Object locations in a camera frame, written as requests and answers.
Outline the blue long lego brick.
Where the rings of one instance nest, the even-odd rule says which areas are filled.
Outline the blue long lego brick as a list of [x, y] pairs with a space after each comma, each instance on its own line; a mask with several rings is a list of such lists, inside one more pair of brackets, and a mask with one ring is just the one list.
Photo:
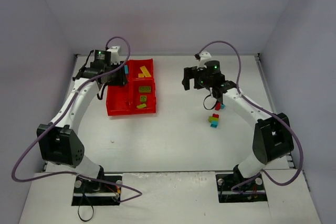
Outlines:
[[128, 67], [128, 65], [124, 66], [124, 72], [125, 72], [125, 74], [129, 74], [129, 67]]

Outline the red lego with blue brick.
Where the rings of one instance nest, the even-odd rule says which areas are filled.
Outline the red lego with blue brick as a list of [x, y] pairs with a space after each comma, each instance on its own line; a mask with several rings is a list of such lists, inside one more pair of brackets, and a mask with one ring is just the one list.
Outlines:
[[224, 104], [221, 104], [221, 103], [217, 103], [216, 105], [215, 105], [215, 110], [216, 111], [219, 111], [219, 110], [222, 110], [222, 109], [224, 109], [225, 108], [225, 105]]

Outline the green red blue lego cluster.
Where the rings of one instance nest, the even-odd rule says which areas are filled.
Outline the green red blue lego cluster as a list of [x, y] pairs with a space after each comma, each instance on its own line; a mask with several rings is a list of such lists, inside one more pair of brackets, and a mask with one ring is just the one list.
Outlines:
[[219, 114], [212, 114], [212, 116], [208, 117], [208, 121], [210, 123], [210, 126], [213, 128], [217, 128], [218, 127], [218, 123], [219, 123]]

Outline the yellow wedge lego piece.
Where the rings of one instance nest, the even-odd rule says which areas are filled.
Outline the yellow wedge lego piece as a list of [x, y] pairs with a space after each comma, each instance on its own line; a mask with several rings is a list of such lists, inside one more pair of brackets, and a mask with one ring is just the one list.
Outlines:
[[150, 74], [150, 72], [148, 71], [146, 66], [141, 66], [140, 70], [142, 71], [142, 74], [143, 74], [144, 77], [146, 77], [146, 78], [152, 77], [152, 75]]

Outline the yellow long lego brick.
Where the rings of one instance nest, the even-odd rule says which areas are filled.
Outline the yellow long lego brick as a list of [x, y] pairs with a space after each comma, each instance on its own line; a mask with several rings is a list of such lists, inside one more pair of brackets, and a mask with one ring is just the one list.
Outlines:
[[143, 74], [142, 74], [142, 71], [138, 74], [138, 77], [139, 78], [145, 78], [144, 76], [143, 76]]

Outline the green lego brick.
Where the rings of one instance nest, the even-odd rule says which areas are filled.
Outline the green lego brick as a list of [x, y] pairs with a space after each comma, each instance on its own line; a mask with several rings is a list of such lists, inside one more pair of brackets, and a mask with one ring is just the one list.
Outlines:
[[139, 93], [151, 93], [151, 86], [139, 86]]

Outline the small green lego piece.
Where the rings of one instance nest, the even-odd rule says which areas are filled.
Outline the small green lego piece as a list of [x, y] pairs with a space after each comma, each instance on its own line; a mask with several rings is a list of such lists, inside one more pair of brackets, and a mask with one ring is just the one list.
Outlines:
[[141, 95], [140, 96], [140, 102], [141, 103], [146, 103], [147, 102], [147, 96], [146, 95]]

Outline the green curved lego piece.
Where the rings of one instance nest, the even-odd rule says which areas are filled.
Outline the green curved lego piece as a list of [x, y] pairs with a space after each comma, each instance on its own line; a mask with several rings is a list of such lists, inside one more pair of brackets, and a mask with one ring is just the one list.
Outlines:
[[137, 107], [137, 109], [144, 109], [144, 108], [146, 108], [146, 104], [142, 103], [142, 104], [137, 105], [136, 107]]

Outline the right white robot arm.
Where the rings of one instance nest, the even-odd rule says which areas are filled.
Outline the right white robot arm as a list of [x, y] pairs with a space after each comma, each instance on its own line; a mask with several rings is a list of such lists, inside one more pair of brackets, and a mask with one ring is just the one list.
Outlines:
[[184, 68], [182, 85], [185, 90], [190, 89], [191, 79], [194, 80], [194, 89], [208, 90], [217, 102], [232, 109], [254, 131], [250, 154], [234, 168], [238, 178], [251, 178], [268, 163], [293, 151], [293, 139], [288, 129], [272, 115], [249, 104], [238, 93], [237, 84], [226, 80], [221, 73], [219, 61], [210, 60], [202, 67]]

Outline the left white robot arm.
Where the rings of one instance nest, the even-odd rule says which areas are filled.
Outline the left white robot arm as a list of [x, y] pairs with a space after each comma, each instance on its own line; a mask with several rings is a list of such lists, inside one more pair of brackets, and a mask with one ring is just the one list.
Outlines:
[[74, 85], [59, 113], [49, 124], [37, 129], [43, 160], [69, 167], [69, 171], [87, 180], [104, 178], [102, 166], [85, 155], [85, 146], [78, 137], [82, 118], [91, 101], [106, 86], [124, 86], [125, 63], [120, 60], [119, 46], [94, 50], [92, 62], [86, 62], [73, 77]]

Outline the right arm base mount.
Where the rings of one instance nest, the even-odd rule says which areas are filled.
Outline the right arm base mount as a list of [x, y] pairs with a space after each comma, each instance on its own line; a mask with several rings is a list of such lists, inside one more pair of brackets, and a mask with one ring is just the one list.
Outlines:
[[254, 176], [249, 182], [239, 182], [234, 180], [233, 173], [219, 173], [215, 175], [218, 202], [226, 203], [251, 203], [267, 202], [267, 194], [262, 175]]

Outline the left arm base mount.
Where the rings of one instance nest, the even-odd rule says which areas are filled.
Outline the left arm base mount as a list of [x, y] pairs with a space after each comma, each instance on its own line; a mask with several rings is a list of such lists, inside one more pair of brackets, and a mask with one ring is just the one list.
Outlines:
[[120, 186], [76, 177], [73, 188], [72, 206], [118, 206], [120, 204]]

